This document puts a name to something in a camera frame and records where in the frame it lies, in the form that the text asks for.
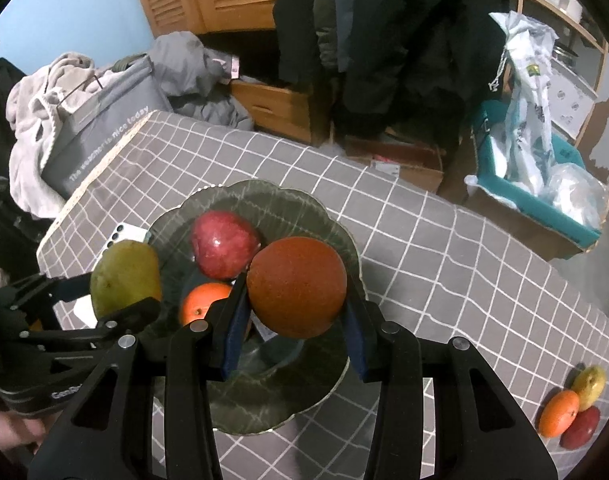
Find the person left hand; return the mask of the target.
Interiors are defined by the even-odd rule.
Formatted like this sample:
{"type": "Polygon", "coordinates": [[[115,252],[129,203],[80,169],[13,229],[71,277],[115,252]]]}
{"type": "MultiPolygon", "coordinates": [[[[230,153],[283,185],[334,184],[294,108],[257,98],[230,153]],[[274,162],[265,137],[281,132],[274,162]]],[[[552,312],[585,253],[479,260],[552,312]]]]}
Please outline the person left hand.
{"type": "Polygon", "coordinates": [[[0,450],[12,457],[20,448],[31,448],[32,452],[45,441],[59,418],[60,412],[42,418],[24,418],[8,411],[0,412],[0,450]]]}

